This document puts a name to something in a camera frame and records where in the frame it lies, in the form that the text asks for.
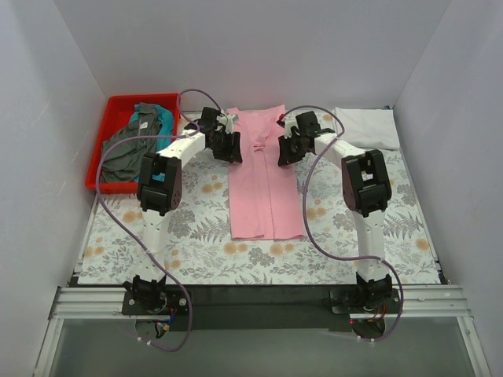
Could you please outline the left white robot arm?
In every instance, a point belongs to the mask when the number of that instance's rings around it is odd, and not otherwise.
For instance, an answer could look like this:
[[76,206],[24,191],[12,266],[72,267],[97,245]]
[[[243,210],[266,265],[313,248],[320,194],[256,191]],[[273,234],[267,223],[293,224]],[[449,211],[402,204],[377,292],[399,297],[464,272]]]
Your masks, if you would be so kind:
[[216,108],[203,108],[200,118],[188,122],[179,138],[142,158],[137,199],[141,205],[147,261],[131,282],[123,286],[137,304],[151,314],[168,304],[166,274],[152,260],[166,246],[168,215],[182,201],[182,169],[199,152],[212,150],[213,157],[227,163],[242,163],[240,132],[234,129],[237,115]]

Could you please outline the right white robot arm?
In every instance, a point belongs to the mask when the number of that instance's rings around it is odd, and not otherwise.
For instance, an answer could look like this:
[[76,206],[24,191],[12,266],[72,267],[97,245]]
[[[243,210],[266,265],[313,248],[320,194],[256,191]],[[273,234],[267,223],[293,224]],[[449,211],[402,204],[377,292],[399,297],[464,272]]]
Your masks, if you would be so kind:
[[385,264],[384,215],[392,197],[384,155],[378,149],[364,150],[344,141],[340,119],[338,130],[322,128],[315,112],[309,111],[287,120],[279,115],[277,124],[284,129],[278,138],[278,165],[286,167],[301,161],[306,154],[316,155],[316,162],[326,159],[340,169],[343,200],[353,214],[358,240],[357,257],[338,257],[339,261],[357,262],[354,294],[338,298],[336,303],[356,306],[365,312],[380,308],[392,294],[390,268]]

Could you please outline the pink t shirt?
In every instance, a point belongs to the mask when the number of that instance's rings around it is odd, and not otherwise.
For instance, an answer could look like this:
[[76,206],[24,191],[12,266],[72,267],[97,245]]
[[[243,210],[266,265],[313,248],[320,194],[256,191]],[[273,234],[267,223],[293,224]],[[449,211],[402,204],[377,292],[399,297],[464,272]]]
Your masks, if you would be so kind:
[[227,110],[238,117],[242,163],[228,169],[233,240],[293,240],[305,235],[295,167],[280,167],[277,125],[283,105],[259,111]]

